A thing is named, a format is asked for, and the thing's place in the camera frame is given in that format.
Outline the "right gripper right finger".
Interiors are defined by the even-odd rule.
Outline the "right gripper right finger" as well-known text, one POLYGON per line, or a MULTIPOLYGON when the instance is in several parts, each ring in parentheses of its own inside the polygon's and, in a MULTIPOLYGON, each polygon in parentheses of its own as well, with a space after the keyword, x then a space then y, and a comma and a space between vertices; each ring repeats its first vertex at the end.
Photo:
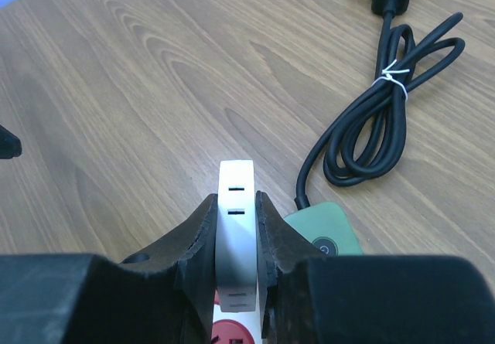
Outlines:
POLYGON ((468 260, 328 256, 255 197, 261 334, 269 343, 492 343, 494 297, 468 260))

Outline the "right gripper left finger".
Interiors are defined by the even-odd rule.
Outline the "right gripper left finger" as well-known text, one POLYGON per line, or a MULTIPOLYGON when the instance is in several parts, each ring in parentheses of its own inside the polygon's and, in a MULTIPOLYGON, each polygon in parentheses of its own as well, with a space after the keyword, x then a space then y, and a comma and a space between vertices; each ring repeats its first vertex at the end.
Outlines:
POLYGON ((217 198, 116 263, 97 254, 1 258, 3 343, 208 343, 217 198))

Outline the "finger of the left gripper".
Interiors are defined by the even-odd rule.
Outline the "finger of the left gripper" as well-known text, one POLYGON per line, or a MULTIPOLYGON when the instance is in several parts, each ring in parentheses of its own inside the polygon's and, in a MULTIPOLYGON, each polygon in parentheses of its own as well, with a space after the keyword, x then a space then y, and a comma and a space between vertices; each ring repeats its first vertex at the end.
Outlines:
POLYGON ((0 159, 12 159, 22 154, 22 143, 12 132, 0 126, 0 159))

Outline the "white red power strip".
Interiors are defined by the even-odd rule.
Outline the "white red power strip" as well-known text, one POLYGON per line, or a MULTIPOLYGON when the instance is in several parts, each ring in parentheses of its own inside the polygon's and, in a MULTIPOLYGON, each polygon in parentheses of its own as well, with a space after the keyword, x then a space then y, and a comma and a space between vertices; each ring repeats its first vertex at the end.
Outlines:
POLYGON ((262 344, 259 304, 253 312, 222 312, 215 294, 211 342, 216 344, 262 344))

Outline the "green power strip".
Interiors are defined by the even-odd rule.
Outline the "green power strip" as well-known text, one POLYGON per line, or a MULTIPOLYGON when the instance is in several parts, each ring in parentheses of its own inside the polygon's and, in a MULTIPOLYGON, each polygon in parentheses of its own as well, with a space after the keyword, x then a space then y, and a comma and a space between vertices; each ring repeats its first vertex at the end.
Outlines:
POLYGON ((287 215, 284 221, 324 254, 363 254, 345 212, 337 203, 309 206, 287 215))

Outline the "white rounded charger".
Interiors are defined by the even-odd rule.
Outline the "white rounded charger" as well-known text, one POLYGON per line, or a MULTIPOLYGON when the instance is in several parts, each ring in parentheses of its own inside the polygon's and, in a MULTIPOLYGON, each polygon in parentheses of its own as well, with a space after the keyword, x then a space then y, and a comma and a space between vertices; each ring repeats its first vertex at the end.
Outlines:
POLYGON ((220 163, 215 271, 222 312, 252 312, 257 301, 257 226, 254 163, 220 163))

